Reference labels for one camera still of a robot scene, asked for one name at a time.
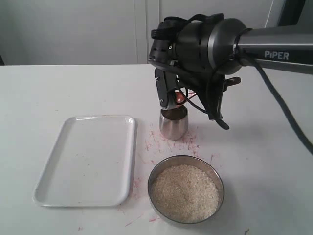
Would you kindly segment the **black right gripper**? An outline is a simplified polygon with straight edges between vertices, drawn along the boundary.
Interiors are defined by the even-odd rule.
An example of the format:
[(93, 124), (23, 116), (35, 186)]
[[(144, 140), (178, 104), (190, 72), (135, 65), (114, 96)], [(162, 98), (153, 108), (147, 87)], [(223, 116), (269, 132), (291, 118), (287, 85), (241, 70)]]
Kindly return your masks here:
[(155, 67), (155, 81), (159, 104), (163, 110), (177, 108), (177, 71), (195, 77), (180, 78), (180, 86), (192, 90), (202, 108), (185, 94), (184, 99), (194, 108), (208, 115), (210, 120), (221, 120), (221, 102), (225, 76), (214, 73), (208, 59), (208, 41), (215, 21), (188, 21), (171, 41), (154, 40), (149, 62)]

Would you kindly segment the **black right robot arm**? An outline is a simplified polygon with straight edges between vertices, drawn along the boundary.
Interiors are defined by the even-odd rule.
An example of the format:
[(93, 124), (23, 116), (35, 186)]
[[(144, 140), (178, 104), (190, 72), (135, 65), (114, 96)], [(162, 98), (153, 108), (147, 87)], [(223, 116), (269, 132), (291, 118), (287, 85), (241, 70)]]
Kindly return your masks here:
[(251, 29), (223, 14), (166, 17), (152, 30), (148, 61), (155, 67), (162, 109), (178, 107), (176, 90), (193, 90), (210, 119), (220, 119), (223, 93), (234, 81), (227, 75), (249, 65), (311, 74), (313, 32), (295, 25)]

